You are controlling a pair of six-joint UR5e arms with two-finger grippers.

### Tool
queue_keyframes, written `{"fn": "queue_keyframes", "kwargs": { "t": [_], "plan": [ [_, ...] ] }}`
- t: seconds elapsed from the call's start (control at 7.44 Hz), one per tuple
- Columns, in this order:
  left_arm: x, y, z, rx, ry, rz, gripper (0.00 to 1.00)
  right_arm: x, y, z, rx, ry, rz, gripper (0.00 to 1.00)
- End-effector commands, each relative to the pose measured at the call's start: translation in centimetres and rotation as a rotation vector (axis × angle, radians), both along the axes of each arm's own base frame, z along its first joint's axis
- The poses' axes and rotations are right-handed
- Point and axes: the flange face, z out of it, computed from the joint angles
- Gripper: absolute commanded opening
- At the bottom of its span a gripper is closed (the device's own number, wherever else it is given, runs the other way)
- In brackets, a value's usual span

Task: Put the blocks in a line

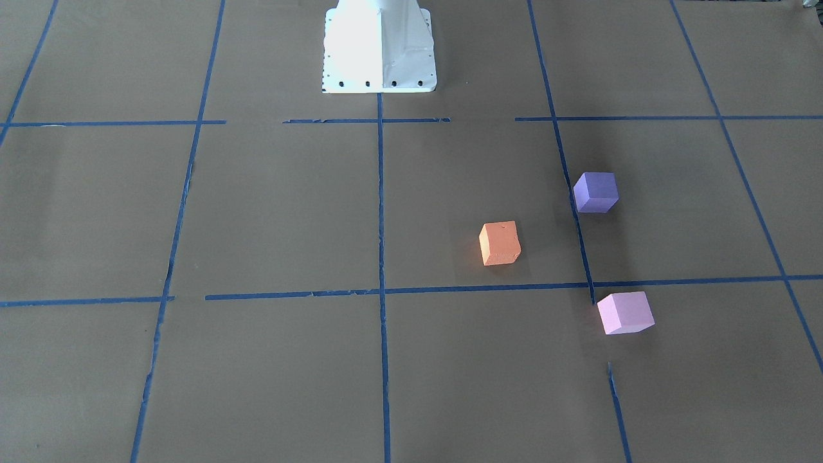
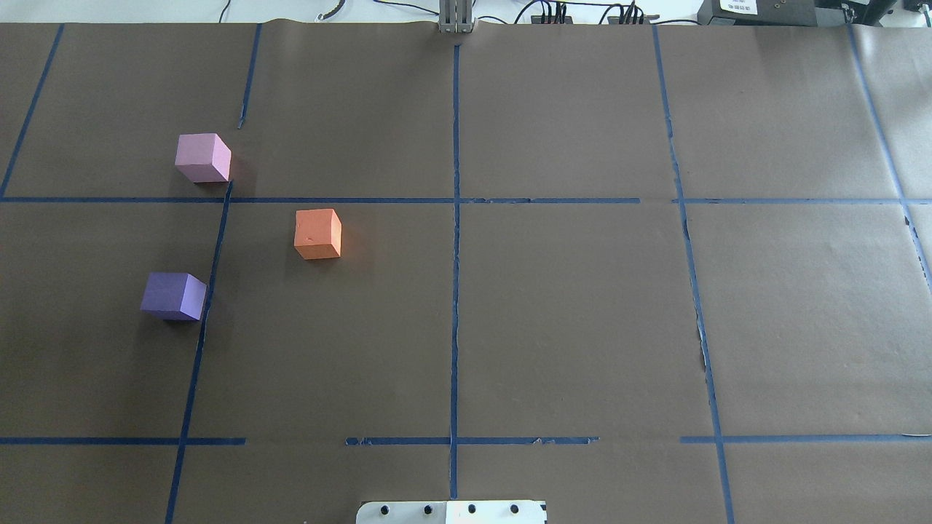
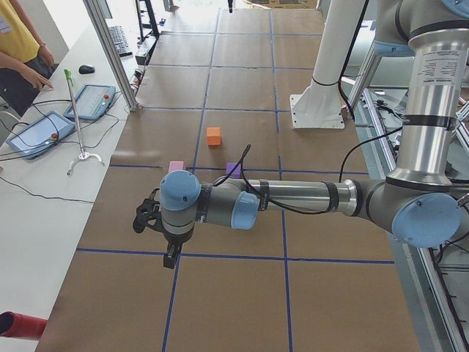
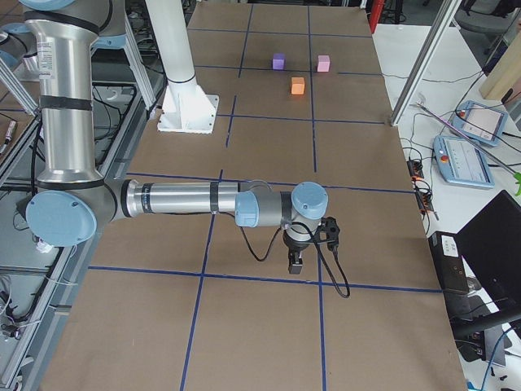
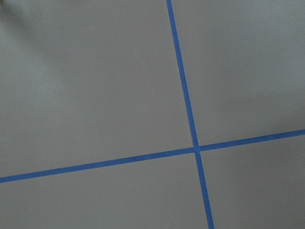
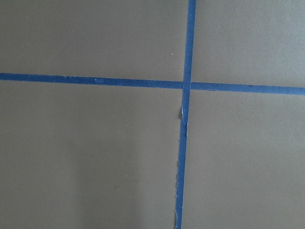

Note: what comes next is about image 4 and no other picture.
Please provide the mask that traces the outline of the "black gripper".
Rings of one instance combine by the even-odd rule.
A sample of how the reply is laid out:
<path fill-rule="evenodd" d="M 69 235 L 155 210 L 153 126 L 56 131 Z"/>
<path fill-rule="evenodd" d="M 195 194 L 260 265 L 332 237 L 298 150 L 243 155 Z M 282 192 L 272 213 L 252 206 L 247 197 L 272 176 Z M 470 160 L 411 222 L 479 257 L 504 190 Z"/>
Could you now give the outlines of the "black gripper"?
<path fill-rule="evenodd" d="M 293 239 L 289 236 L 287 231 L 284 231 L 282 239 L 288 249 L 288 272 L 290 274 L 300 274 L 303 267 L 300 253 L 309 246 L 309 239 Z"/>

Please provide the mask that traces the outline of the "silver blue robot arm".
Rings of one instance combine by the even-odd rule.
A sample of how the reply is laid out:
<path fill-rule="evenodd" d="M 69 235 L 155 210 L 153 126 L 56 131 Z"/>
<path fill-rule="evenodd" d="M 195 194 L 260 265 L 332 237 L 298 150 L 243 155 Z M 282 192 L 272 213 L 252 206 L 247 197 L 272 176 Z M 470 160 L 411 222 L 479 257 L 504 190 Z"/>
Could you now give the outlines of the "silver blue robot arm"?
<path fill-rule="evenodd" d="M 108 180 L 96 168 L 91 48 L 125 23 L 116 1 L 27 1 L 24 18 L 37 41 L 39 106 L 46 167 L 25 219 L 55 247 L 89 240 L 109 222 L 141 214 L 226 214 L 241 228 L 273 226 L 301 271 L 309 245 L 338 249 L 339 228 L 327 217 L 328 195 L 315 182 L 274 191 L 262 181 L 140 183 Z"/>

